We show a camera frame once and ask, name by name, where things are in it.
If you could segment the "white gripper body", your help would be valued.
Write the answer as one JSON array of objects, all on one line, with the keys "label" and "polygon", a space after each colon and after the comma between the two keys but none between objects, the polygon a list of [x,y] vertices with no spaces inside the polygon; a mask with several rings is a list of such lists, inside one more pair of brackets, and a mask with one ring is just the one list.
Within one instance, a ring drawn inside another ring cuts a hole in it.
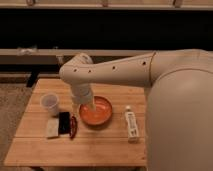
[{"label": "white gripper body", "polygon": [[90,84],[71,85],[70,89],[74,104],[89,104],[93,101],[93,91]]}]

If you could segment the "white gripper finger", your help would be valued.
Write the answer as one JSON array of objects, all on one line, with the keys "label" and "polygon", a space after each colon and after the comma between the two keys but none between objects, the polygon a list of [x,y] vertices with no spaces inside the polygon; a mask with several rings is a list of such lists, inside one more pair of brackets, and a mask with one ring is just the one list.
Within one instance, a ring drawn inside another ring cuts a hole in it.
[{"label": "white gripper finger", "polygon": [[91,102],[91,103],[88,103],[88,106],[89,106],[89,109],[92,110],[92,111],[96,111],[96,105]]}]

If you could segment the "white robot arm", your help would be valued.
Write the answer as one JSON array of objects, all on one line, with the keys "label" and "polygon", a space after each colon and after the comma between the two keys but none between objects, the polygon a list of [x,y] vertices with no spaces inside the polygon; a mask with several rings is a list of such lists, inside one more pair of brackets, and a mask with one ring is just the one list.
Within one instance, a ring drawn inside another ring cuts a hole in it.
[{"label": "white robot arm", "polygon": [[213,52],[152,51],[98,64],[81,53],[60,78],[80,104],[92,99],[93,83],[147,88],[147,170],[213,171]]}]

